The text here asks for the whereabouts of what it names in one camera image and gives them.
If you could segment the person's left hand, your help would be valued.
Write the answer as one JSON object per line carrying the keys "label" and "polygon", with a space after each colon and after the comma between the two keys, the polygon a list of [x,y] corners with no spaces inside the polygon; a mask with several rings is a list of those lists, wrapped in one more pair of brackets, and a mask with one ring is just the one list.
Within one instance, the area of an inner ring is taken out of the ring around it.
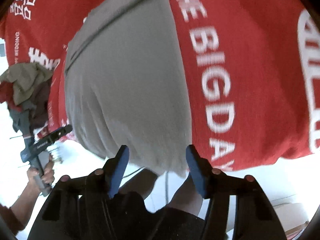
{"label": "person's left hand", "polygon": [[37,172],[34,176],[36,186],[39,188],[43,196],[48,196],[52,190],[52,183],[54,181],[54,162],[52,155],[49,152],[44,151],[37,157],[30,160],[29,164],[30,167]]}

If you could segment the person's left forearm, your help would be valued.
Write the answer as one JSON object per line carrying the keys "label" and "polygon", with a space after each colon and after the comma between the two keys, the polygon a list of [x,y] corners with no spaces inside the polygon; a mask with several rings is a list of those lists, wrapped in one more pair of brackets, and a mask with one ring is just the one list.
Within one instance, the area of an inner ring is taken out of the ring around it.
{"label": "person's left forearm", "polygon": [[38,186],[28,183],[11,207],[1,205],[1,218],[13,235],[16,236],[20,231],[23,231],[29,223],[39,194]]}

